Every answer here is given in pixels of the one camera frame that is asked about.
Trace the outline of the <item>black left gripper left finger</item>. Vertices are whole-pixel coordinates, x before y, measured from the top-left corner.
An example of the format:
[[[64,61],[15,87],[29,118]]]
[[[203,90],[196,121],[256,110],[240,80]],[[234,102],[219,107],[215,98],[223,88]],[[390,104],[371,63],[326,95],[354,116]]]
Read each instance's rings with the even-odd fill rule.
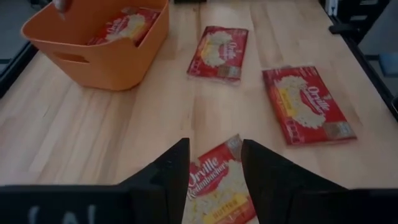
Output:
[[[180,223],[189,180],[190,141],[113,185],[5,185],[1,223]]]

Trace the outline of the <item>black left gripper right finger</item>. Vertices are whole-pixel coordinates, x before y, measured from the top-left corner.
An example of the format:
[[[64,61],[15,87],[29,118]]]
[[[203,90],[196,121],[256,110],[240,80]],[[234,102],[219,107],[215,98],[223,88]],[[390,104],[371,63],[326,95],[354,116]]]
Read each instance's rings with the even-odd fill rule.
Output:
[[[260,223],[397,224],[397,189],[346,189],[251,139],[241,160]]]

